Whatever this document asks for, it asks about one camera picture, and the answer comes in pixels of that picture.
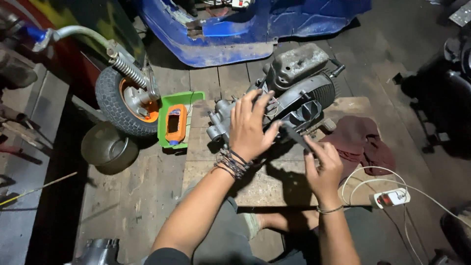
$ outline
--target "green plastic tray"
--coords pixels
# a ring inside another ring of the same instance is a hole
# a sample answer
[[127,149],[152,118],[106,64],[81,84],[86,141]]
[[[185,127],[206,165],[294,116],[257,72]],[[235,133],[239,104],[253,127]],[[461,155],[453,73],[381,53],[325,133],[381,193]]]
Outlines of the green plastic tray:
[[161,98],[162,107],[159,109],[159,120],[157,121],[157,137],[159,138],[159,144],[163,148],[181,149],[187,148],[187,143],[181,143],[178,145],[170,145],[167,139],[165,139],[166,124],[165,117],[167,116],[169,107],[177,104],[194,104],[195,101],[204,99],[205,95],[203,91],[194,92],[181,92],[173,95],[163,96]]

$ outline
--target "blue scooter body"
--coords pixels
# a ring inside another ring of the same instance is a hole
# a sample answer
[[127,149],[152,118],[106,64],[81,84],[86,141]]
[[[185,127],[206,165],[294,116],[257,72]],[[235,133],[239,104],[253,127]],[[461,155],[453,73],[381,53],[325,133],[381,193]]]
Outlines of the blue scooter body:
[[238,13],[195,21],[171,0],[134,4],[167,48],[193,67],[265,58],[279,38],[335,33],[371,9],[371,0],[255,0]]

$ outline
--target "metal pot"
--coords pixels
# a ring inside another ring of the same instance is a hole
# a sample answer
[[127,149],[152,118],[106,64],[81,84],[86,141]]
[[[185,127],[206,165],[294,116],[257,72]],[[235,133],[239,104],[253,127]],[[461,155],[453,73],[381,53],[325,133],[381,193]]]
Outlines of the metal pot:
[[83,137],[81,153],[98,171],[112,175],[128,168],[138,157],[139,149],[110,122],[102,122]]

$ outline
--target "hand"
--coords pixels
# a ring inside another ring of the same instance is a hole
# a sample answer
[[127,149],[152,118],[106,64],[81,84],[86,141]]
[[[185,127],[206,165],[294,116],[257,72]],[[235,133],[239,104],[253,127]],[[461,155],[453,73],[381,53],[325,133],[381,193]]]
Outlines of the hand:
[[331,210],[341,205],[337,193],[343,164],[335,147],[328,142],[315,143],[304,136],[308,145],[314,150],[320,166],[314,165],[314,155],[309,152],[304,155],[306,178],[316,196],[321,209]]
[[262,120],[265,107],[275,92],[270,91],[253,104],[253,100],[261,93],[262,90],[248,92],[231,110],[229,146],[246,162],[256,158],[271,146],[281,124],[281,121],[273,122],[265,134],[263,133]]

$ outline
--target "extension cord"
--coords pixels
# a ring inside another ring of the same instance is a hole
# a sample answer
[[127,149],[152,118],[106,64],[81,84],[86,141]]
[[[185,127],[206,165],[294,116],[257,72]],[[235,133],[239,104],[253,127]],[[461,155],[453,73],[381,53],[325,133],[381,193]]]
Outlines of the extension cord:
[[[387,170],[387,171],[393,173],[394,175],[396,175],[396,177],[398,177],[400,180],[402,180],[403,183],[400,183],[400,182],[397,182],[397,181],[393,181],[393,180],[387,180],[387,179],[372,179],[372,180],[363,181],[363,182],[361,182],[360,184],[358,184],[358,185],[353,189],[352,193],[350,194],[350,199],[349,199],[349,202],[350,202],[350,203],[347,203],[347,201],[345,200],[345,198],[344,198],[344,196],[343,196],[343,192],[344,192],[344,190],[345,190],[345,186],[346,186],[346,184],[347,184],[347,181],[348,181],[348,180],[350,179],[350,177],[353,176],[353,174],[355,174],[357,171],[359,171],[359,170],[361,170],[361,169],[365,169],[365,168],[380,168],[380,169]],[[416,189],[416,188],[414,188],[414,187],[412,187],[412,186],[407,185],[406,182],[404,181],[404,179],[401,178],[401,176],[399,176],[396,172],[394,172],[394,171],[392,171],[392,170],[390,170],[390,169],[381,167],[381,166],[364,166],[364,167],[358,168],[358,169],[356,169],[355,171],[353,171],[353,172],[349,175],[349,177],[345,180],[345,182],[343,183],[343,185],[342,185],[342,193],[341,193],[341,194],[342,194],[342,200],[345,202],[346,205],[351,206],[351,200],[352,200],[352,197],[353,197],[353,193],[355,193],[355,191],[358,189],[358,187],[360,187],[361,185],[363,185],[363,184],[365,184],[365,183],[374,182],[374,181],[387,181],[387,182],[393,182],[393,183],[396,183],[396,184],[399,184],[399,185],[403,185],[403,186],[406,187],[406,188],[405,188],[406,193],[408,193],[407,188],[411,188],[411,189],[413,189],[413,190],[416,190],[416,191],[420,192],[421,194],[425,195],[427,198],[431,199],[434,203],[436,203],[438,206],[440,206],[442,209],[444,209],[444,210],[445,210],[447,213],[449,213],[451,216],[455,217],[456,219],[458,219],[458,220],[460,220],[461,222],[463,222],[466,226],[468,226],[469,228],[471,228],[471,225],[470,225],[470,224],[468,224],[468,223],[465,222],[463,219],[459,218],[458,216],[456,216],[455,214],[453,214],[452,212],[450,212],[450,211],[449,211],[448,209],[446,209],[443,205],[441,205],[439,202],[437,202],[434,198],[430,197],[430,196],[427,195],[425,192],[423,192],[423,191],[421,191],[421,190],[419,190],[419,189]],[[406,215],[407,215],[407,214],[406,214],[406,210],[407,210],[407,206],[404,204],[404,232],[405,232],[405,234],[406,234],[407,241],[409,242],[409,245],[411,246],[412,251],[414,252],[415,256],[417,257],[417,260],[419,261],[419,263],[420,263],[421,265],[424,265],[424,264],[422,263],[422,260],[420,260],[419,255],[418,255],[417,252],[415,251],[414,247],[412,246],[412,243],[411,243],[411,241],[410,241],[410,239],[409,239],[409,234],[407,233],[407,222],[406,222]]]

